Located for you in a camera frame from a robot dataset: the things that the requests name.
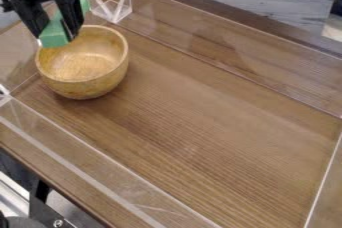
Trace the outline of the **clear acrylic tray wall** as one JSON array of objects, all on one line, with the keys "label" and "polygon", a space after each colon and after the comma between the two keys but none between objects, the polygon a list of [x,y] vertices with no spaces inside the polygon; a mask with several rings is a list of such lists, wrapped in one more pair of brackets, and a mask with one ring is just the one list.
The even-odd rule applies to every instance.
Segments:
[{"label": "clear acrylic tray wall", "polygon": [[0,149],[111,228],[342,228],[342,44],[132,0],[119,87],[69,100],[0,30]]}]

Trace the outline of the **green rectangular block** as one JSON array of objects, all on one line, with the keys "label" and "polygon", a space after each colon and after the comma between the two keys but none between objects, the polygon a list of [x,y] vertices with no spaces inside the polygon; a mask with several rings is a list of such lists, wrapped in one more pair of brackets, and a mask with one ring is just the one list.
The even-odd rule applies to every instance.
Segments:
[{"label": "green rectangular block", "polygon": [[[80,11],[78,15],[76,16],[76,22],[78,25],[83,25],[84,15],[89,11],[89,1],[78,0],[78,3]],[[76,36],[77,34],[70,34],[70,30],[66,27],[60,10],[56,10],[52,18],[49,19],[49,23],[38,36],[40,46],[42,48],[61,47],[66,45]]]}]

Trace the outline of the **brown wooden bowl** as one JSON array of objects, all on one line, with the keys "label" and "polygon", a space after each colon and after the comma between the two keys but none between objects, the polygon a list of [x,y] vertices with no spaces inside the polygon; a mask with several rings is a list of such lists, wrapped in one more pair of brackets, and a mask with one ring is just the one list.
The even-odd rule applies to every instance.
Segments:
[{"label": "brown wooden bowl", "polygon": [[121,83],[129,63],[128,41],[113,28],[85,25],[62,47],[40,47],[34,65],[48,88],[68,99],[101,97]]}]

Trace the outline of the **clear acrylic triangular bracket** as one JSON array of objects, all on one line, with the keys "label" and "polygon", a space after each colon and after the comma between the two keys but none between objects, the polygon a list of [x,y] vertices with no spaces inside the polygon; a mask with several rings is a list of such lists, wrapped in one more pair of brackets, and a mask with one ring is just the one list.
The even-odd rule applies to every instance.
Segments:
[{"label": "clear acrylic triangular bracket", "polygon": [[91,13],[117,24],[132,13],[132,0],[88,0]]}]

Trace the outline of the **black table leg bracket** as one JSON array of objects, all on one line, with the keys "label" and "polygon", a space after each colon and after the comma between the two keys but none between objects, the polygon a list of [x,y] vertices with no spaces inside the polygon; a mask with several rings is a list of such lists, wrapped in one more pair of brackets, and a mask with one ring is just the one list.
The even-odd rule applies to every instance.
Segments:
[{"label": "black table leg bracket", "polygon": [[49,185],[38,180],[29,192],[29,218],[45,228],[77,228],[46,204]]}]

